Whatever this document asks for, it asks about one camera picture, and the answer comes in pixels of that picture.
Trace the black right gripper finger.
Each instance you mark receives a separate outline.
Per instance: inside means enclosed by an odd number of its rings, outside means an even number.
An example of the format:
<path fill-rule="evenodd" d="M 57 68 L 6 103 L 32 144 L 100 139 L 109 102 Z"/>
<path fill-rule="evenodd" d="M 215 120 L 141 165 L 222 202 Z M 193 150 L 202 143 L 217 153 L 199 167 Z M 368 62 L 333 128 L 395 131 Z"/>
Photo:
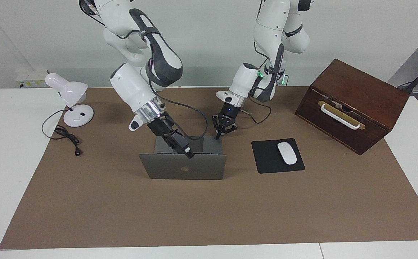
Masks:
<path fill-rule="evenodd" d="M 188 159 L 192 159 L 194 157 L 189 141 L 182 135 L 175 135 L 175 151 L 178 154 L 185 154 Z"/>
<path fill-rule="evenodd" d="M 166 143 L 178 154 L 184 154 L 188 159 L 191 159 L 191 148 L 189 142 L 186 139 L 166 139 Z"/>

